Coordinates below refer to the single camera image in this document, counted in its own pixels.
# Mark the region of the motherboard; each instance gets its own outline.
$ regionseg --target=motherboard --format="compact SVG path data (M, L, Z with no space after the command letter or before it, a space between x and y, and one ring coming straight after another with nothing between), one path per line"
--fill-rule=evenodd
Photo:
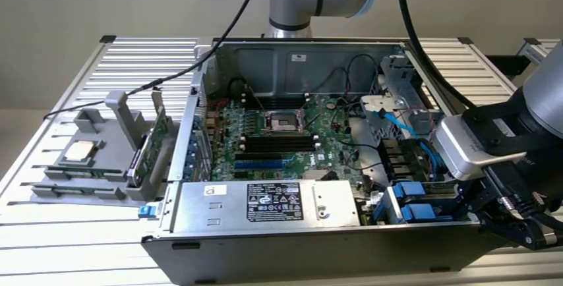
M208 112L212 181L328 177L355 186L361 181L357 152L341 143L352 142L347 113L339 111L347 101L315 96L297 109L257 103L255 110L244 100L220 101Z

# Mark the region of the gray wall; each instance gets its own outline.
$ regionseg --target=gray wall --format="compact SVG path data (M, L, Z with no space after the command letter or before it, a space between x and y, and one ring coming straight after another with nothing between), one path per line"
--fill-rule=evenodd
M241 0L0 0L0 107L50 108L102 34L217 36ZM561 0L409 0L421 37L468 36L512 53L524 37L563 36ZM233 30L267 30L268 0L252 0ZM405 36L396 0L363 17L317 18L316 36Z

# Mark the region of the sticker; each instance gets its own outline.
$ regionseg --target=sticker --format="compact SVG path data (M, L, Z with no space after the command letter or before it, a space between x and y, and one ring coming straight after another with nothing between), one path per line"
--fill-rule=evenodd
M227 185L208 185L203 188L204 196L227 195Z
M492 119L492 122L495 123L496 127L499 128L500 132L503 133L503 135L508 136L508 137L513 137L516 136L512 132L512 130L508 128L507 123L504 122L504 120L501 120L500 118Z
M307 55L305 54L292 54L291 55L291 62L307 62Z
M248 221L303 220L299 183L248 184L247 198Z

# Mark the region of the green circuit board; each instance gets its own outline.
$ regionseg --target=green circuit board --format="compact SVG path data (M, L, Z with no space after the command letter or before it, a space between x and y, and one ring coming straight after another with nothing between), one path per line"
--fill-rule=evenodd
M220 109L220 120L217 129L224 131L228 128L228 136L223 142L217 138L212 141L213 149L213 176L212 181L243 181L243 180L271 180L271 179L305 179L311 175L320 175L323 171L335 171L340 180L348 180L355 186L361 180L361 172L351 169L340 160L340 151L345 160L353 154L353 148L339 143L335 138L344 142L352 142L351 136L344 134L344 121L347 115L339 111L335 123L341 127L339 133L331 129L331 119L336 110L328 110L327 104L337 104L337 100L328 96L316 96L307 103L303 109L303 125L313 118L313 122L304 128L303 132L269 132L264 131L264 111L245 110L239 103L231 101ZM245 127L245 118L253 116L255 126L251 131ZM244 153L239 148L241 135L268 136L268 135L317 135L320 147L315 152L288 152L283 153L283 168L280 169L235 169L235 155ZM235 178L236 171L248 172L248 177Z

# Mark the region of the warning label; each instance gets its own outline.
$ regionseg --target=warning label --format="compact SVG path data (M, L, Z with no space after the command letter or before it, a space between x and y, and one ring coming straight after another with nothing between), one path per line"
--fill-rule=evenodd
M248 221L303 220L299 183L248 184L247 198Z

